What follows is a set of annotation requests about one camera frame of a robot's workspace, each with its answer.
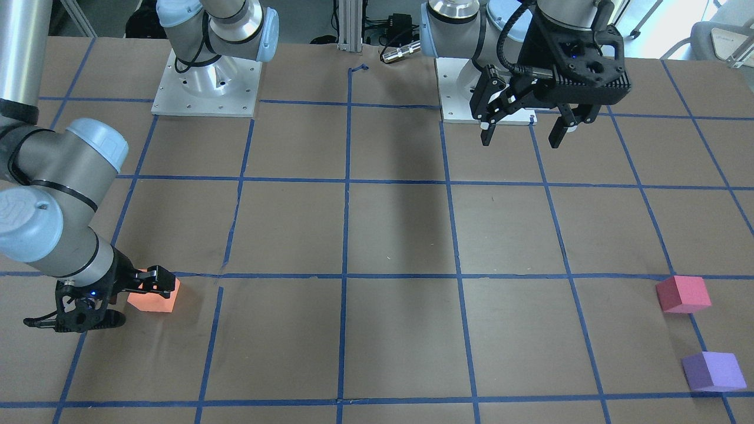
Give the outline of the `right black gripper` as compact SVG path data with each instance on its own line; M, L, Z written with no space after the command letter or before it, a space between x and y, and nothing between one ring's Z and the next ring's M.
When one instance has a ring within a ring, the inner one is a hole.
M124 313L107 310L119 293L171 293L175 290L175 274L161 266L138 271L124 253L115 249L110 268L99 280L86 286L58 281L55 287L56 312L25 317L24 325L53 329L57 333L113 329L127 321Z

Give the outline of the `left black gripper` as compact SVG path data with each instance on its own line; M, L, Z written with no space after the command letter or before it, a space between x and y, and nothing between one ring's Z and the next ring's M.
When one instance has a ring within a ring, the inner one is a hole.
M560 117L548 136L551 148L560 147L566 134L576 131L581 123L590 123L601 110L596 89L552 67L553 75L513 75L504 81L501 70L493 65L483 68L473 90L469 108L480 120L483 147L492 142L496 125L503 117L523 108L556 108Z

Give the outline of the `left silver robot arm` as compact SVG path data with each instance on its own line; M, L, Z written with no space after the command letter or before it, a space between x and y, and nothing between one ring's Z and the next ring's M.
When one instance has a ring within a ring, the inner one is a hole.
M632 89L612 1L428 1L420 41L429 57L468 59L479 72L469 110L482 145L519 110L558 110L548 137L569 131Z

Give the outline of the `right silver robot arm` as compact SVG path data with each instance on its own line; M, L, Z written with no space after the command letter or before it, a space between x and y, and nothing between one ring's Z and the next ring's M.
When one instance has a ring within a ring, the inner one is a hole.
M111 310L122 292L171 298L177 278L140 270L90 223L121 171L128 144L118 131L79 118L55 132L38 126L38 97L51 1L2 2L2 254L54 277L55 309L24 324L58 333L125 323Z

